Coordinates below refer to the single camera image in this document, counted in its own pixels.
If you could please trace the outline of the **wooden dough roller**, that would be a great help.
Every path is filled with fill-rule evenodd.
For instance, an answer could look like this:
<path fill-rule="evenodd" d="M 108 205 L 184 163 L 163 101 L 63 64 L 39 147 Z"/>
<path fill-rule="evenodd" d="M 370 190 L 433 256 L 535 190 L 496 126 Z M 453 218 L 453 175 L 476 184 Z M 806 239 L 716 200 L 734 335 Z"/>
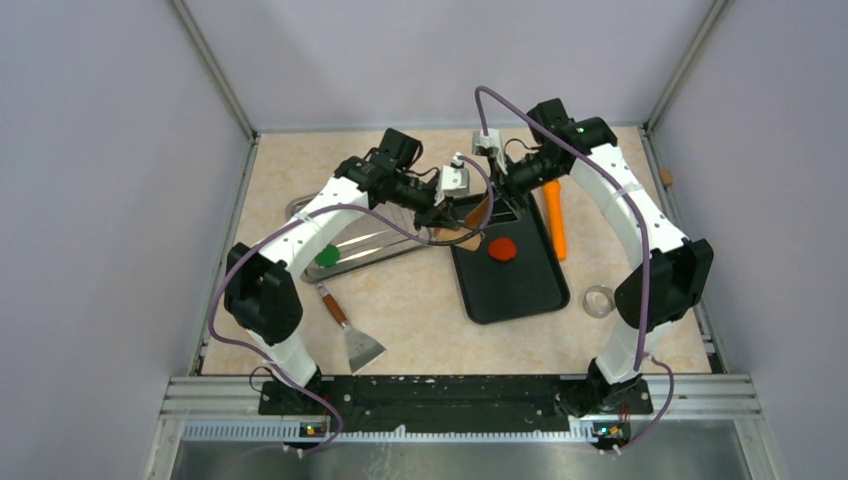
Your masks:
<path fill-rule="evenodd" d="M 456 199 L 453 204 L 453 212 L 459 220 L 459 228 L 433 228 L 431 240 L 435 242 L 455 241 L 471 233 L 476 228 L 482 226 L 488 206 L 489 200 L 485 194 Z M 521 214 L 516 212 L 508 202 L 503 199 L 497 199 L 489 215 L 488 223 L 482 231 L 470 239 L 456 244 L 456 247 L 468 251 L 476 251 L 487 236 L 495 232 L 497 227 L 518 221 L 520 218 Z"/>

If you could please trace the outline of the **orange-red dough piece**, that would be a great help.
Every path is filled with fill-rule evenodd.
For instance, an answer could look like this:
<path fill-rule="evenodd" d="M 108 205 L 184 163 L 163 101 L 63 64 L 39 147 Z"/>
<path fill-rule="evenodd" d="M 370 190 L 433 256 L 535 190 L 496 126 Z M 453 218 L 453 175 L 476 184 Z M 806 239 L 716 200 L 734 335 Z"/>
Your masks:
<path fill-rule="evenodd" d="M 517 256 L 517 246 L 508 237 L 499 237 L 492 240 L 488 245 L 489 256 L 498 262 L 510 262 Z"/>

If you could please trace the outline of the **black baking tray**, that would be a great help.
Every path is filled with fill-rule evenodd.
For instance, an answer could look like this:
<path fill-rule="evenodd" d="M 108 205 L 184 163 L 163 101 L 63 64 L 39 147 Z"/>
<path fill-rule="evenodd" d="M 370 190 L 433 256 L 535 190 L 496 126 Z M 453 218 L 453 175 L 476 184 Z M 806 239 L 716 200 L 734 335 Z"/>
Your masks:
<path fill-rule="evenodd" d="M 570 303 L 542 213 L 532 196 L 526 200 L 519 212 L 497 200 L 481 245 L 474 251 L 450 249 L 466 314 L 476 324 L 555 312 Z M 513 242 L 513 259 L 500 261 L 488 253 L 489 244 L 499 239 Z"/>

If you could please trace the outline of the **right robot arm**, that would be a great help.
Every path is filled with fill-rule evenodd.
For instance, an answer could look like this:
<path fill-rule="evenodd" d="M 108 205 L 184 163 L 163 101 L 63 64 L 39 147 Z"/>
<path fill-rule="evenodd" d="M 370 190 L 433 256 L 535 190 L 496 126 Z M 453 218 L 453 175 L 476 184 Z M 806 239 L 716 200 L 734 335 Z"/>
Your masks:
<path fill-rule="evenodd" d="M 560 401 L 572 416 L 612 412 L 640 381 L 643 362 L 700 301 L 714 250 L 705 239 L 690 239 L 660 210 L 603 119 L 577 121 L 558 98 L 528 112 L 510 109 L 537 143 L 534 152 L 506 164 L 503 178 L 512 194 L 570 177 L 594 201 L 633 269 L 614 291 L 617 322 L 606 345 Z"/>

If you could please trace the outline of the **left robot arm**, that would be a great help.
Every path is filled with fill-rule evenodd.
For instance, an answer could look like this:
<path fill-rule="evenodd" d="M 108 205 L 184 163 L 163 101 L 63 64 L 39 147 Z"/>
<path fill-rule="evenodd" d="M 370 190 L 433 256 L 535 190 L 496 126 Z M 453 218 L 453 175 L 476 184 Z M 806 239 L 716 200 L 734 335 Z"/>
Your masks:
<path fill-rule="evenodd" d="M 321 397 L 312 380 L 318 366 L 297 332 L 304 309 L 295 281 L 306 267 L 359 218 L 368 215 L 389 225 L 374 210 L 380 204 L 418 215 L 420 227 L 437 220 L 448 228 L 460 224 L 448 199 L 467 187 L 474 163 L 456 153 L 423 182 L 410 169 L 422 148 L 421 141 L 387 129 L 379 146 L 342 161 L 317 195 L 277 231 L 253 246 L 238 243 L 228 253 L 215 298 L 252 337 L 248 349 L 284 384 L 283 401 L 297 413 L 314 410 Z"/>

